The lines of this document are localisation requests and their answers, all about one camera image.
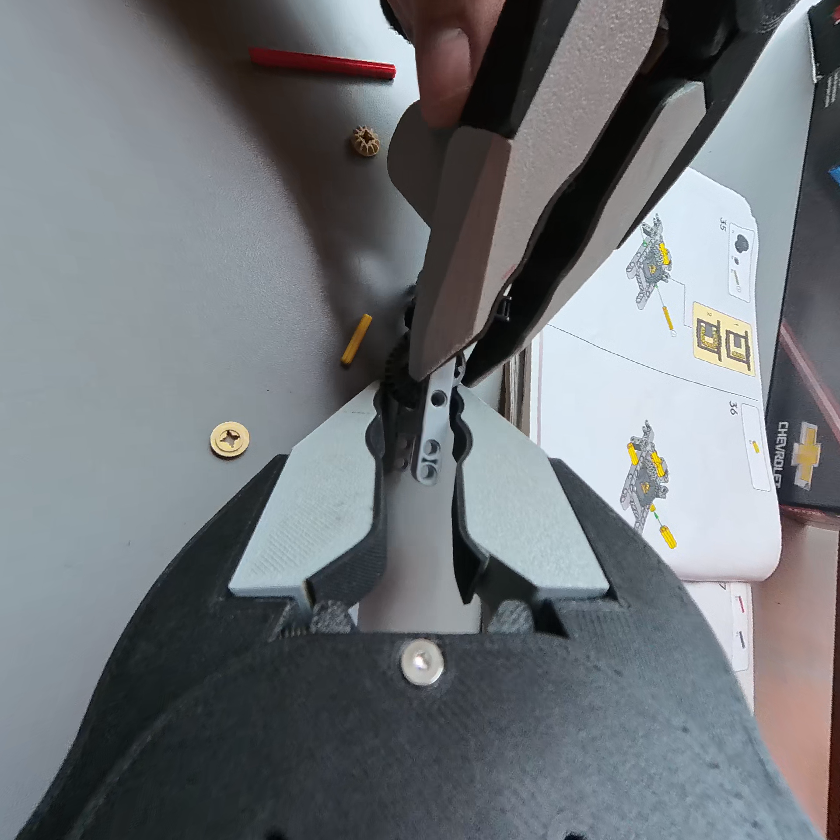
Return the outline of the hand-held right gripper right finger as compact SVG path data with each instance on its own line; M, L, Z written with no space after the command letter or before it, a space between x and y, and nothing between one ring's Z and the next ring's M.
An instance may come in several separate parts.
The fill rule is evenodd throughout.
M452 507L462 600L592 599L608 581L550 459L470 389L454 393Z

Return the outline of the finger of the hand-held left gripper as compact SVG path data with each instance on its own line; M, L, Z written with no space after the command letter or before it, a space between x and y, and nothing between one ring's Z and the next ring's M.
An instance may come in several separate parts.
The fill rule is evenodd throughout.
M509 280L507 321L494 321L466 365L474 385L534 337L619 248L706 116L698 80L663 80L627 98L581 168L562 185Z
M644 62L663 2L505 2L448 141L408 369L422 380L478 338L545 208Z

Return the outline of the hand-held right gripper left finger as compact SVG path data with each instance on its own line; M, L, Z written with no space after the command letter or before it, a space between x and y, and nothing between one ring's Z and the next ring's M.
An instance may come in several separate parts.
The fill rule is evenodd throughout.
M228 589L240 597L360 603L385 571L382 393L374 382L290 452Z

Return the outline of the grey lego gear frame assembly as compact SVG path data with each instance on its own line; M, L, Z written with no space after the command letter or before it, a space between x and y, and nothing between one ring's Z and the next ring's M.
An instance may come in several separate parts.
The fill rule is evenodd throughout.
M488 455L494 448L499 457L490 465L508 467L517 459L534 457L537 446L503 416L491 420L493 412L484 408L480 399L459 393L468 361L464 351L421 381L411 376L408 362L417 284L406 293L406 332L385 362L382 382L386 395L385 470L410 470L415 482L434 487L443 470L446 433L452 431L455 446L450 451L454 452L456 472L450 497L456 498L463 489L464 464L473 452Z

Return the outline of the yellow lego axle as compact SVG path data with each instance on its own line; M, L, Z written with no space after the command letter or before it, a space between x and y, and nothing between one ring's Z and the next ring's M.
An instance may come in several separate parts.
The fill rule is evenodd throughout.
M368 333L372 320L372 316L367 312L361 315L340 357L340 364L344 369L348 369L354 362Z

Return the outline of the white lego instruction booklet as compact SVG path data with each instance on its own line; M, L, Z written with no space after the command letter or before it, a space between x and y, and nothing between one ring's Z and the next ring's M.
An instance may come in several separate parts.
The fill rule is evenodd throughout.
M526 353L531 439L659 554L754 710L753 585L781 557L745 198L686 169Z

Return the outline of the black lego set box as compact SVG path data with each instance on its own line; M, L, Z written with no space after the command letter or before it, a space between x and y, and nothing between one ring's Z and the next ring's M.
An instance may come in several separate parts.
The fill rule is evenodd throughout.
M838 1L816 3L807 19L815 91L765 416L780 507L837 529Z

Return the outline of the red lego axle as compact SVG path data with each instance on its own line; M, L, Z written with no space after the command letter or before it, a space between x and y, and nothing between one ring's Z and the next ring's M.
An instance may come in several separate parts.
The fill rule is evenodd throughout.
M248 57L255 66L267 69L294 70L376 81L393 81L396 77L396 67L393 64L371 60L262 47L248 47Z

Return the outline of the person's left hand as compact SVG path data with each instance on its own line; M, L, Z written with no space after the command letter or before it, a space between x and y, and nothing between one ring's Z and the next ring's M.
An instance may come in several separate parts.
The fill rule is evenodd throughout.
M406 9L421 111L431 128L449 128L458 122L503 4L418 1Z

